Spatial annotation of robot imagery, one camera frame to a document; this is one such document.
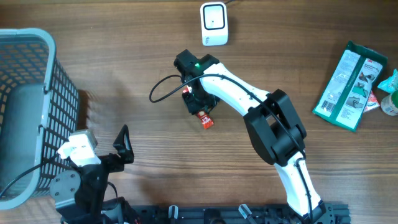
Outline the green 3M gloves packet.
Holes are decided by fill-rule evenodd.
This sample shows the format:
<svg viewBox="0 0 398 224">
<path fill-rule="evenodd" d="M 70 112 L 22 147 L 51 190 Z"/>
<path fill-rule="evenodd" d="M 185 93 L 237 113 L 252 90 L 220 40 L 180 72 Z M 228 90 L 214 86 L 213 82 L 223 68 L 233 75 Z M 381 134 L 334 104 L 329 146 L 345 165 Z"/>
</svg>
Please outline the green 3M gloves packet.
<svg viewBox="0 0 398 224">
<path fill-rule="evenodd" d="M 355 132 L 387 61 L 383 54 L 349 41 L 313 114 Z"/>
</svg>

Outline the red white small box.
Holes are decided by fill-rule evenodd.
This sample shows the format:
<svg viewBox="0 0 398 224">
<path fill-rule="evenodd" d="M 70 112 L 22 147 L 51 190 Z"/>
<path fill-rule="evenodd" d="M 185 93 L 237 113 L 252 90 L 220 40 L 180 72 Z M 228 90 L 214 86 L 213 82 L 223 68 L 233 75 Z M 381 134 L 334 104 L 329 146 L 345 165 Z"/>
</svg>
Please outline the red white small box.
<svg viewBox="0 0 398 224">
<path fill-rule="evenodd" d="M 368 111 L 377 109 L 378 107 L 380 107 L 380 104 L 379 104 L 375 94 L 373 93 L 373 91 L 371 91 L 363 112 L 366 113 Z"/>
</svg>

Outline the green lid jar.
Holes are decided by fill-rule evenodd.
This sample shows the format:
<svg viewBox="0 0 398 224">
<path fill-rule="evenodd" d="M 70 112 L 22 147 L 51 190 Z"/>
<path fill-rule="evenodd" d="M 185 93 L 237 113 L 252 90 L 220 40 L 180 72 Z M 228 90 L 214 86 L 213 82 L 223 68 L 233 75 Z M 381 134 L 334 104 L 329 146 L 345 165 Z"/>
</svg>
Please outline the green lid jar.
<svg viewBox="0 0 398 224">
<path fill-rule="evenodd" d="M 388 96 L 384 97 L 381 101 L 381 109 L 385 114 L 389 116 L 397 116 L 398 108 L 397 108 L 397 94 L 398 91 L 394 91 Z"/>
</svg>

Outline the light green tissue pack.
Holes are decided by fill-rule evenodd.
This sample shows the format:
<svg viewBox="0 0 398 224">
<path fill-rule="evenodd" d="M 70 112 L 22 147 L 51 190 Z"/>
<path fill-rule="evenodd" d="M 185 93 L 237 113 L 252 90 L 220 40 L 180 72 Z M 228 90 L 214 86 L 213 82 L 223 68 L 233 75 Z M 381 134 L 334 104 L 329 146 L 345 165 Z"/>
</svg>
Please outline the light green tissue pack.
<svg viewBox="0 0 398 224">
<path fill-rule="evenodd" d="M 393 74 L 387 78 L 386 80 L 380 82 L 377 86 L 380 90 L 385 91 L 386 93 L 393 93 L 398 89 L 398 80 L 397 80 L 397 69 L 393 71 Z"/>
</svg>

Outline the red Nescafe sachet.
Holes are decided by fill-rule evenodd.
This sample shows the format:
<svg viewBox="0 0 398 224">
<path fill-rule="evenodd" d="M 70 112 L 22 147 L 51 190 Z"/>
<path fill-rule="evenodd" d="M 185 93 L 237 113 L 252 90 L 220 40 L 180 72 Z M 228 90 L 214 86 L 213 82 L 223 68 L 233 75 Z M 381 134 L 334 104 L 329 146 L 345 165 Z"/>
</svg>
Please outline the red Nescafe sachet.
<svg viewBox="0 0 398 224">
<path fill-rule="evenodd" d="M 202 126 L 204 129 L 209 129 L 214 125 L 213 120 L 210 116 L 203 110 L 200 110 L 196 116 L 201 120 Z"/>
</svg>

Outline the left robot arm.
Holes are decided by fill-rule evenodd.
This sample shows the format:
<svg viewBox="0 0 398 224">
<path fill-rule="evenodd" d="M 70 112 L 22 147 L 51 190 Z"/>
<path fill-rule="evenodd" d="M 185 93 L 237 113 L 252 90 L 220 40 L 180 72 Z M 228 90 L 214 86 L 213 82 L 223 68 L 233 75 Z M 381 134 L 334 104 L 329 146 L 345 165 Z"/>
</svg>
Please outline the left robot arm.
<svg viewBox="0 0 398 224">
<path fill-rule="evenodd" d="M 137 212 L 124 197 L 105 201 L 106 189 L 115 189 L 108 181 L 110 173 L 122 172 L 134 162 L 128 126 L 124 125 L 113 147 L 115 154 L 97 156 L 98 142 L 89 129 L 75 131 L 57 153 L 71 160 L 71 168 L 56 175 L 50 183 L 50 195 L 61 223 L 140 223 Z"/>
</svg>

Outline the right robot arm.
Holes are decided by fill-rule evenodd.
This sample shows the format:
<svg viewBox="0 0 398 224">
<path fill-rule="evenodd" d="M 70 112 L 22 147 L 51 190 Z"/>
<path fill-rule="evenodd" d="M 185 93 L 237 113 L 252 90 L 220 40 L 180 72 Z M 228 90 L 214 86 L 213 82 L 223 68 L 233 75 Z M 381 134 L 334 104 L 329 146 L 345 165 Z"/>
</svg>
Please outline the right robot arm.
<svg viewBox="0 0 398 224">
<path fill-rule="evenodd" d="M 183 94 L 189 113 L 209 113 L 219 101 L 235 109 L 243 117 L 255 152 L 276 168 L 289 207 L 302 222 L 315 223 L 325 207 L 306 167 L 306 130 L 287 94 L 249 85 L 210 54 L 198 59 L 184 50 L 176 56 L 174 66 L 182 83 L 190 87 Z"/>
</svg>

